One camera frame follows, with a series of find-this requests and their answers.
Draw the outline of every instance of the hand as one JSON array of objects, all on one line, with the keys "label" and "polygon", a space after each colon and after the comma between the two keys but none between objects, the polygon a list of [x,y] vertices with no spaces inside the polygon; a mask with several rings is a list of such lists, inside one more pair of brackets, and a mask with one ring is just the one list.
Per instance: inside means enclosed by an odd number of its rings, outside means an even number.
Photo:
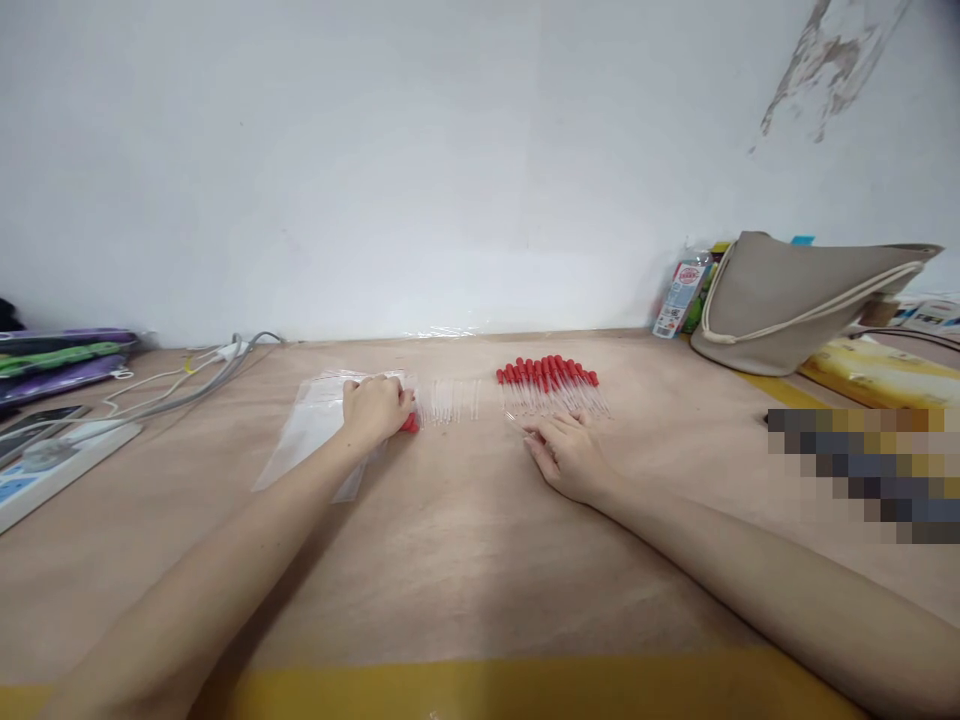
[{"label": "hand", "polygon": [[524,439],[543,479],[571,500],[590,505],[601,492],[620,482],[590,430],[585,412],[559,413],[523,426],[535,433]]},{"label": "hand", "polygon": [[396,434],[413,412],[413,390],[395,378],[377,375],[343,384],[343,429],[376,447]]}]

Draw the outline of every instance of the pixelated area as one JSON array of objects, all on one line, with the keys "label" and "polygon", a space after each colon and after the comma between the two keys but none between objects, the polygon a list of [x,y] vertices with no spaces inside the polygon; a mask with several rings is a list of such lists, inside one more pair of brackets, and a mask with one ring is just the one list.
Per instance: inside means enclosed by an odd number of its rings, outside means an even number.
[{"label": "pixelated area", "polygon": [[770,410],[771,453],[799,456],[802,477],[832,478],[860,519],[896,526],[896,542],[960,543],[960,409]]}]

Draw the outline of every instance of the yellow tape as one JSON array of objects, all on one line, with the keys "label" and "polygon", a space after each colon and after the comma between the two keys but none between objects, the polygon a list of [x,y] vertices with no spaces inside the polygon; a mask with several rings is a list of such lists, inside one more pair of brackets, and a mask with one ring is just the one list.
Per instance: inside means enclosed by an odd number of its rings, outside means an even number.
[{"label": "yellow tape", "polygon": [[[35,716],[49,690],[0,688],[5,720]],[[639,657],[562,657],[258,671],[207,686],[192,717],[809,718],[867,715],[772,647]]]},{"label": "yellow tape", "polygon": [[737,370],[734,372],[753,385],[755,388],[763,390],[774,400],[778,400],[790,408],[812,408],[817,410],[833,409],[832,405],[822,403],[816,398],[808,395],[803,390],[795,388],[790,383],[780,378],[764,377],[762,375],[749,375]]}]

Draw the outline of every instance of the person's left arm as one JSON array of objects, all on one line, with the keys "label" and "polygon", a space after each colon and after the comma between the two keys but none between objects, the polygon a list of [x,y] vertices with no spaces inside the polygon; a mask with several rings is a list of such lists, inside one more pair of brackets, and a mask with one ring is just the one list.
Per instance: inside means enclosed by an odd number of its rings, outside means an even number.
[{"label": "person's left arm", "polygon": [[348,382],[340,431],[174,565],[63,680],[42,717],[185,718],[340,485],[412,404],[396,378]]}]

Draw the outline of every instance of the bottle label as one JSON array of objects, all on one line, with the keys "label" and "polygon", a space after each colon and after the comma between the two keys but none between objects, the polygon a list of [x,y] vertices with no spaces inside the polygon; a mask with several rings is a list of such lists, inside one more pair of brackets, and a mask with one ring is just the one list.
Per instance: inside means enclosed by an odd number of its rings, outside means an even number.
[{"label": "bottle label", "polygon": [[673,282],[667,299],[663,301],[660,315],[653,327],[658,337],[672,338],[683,327],[683,318],[700,287],[700,279],[709,265],[687,265],[680,263],[673,274]]}]

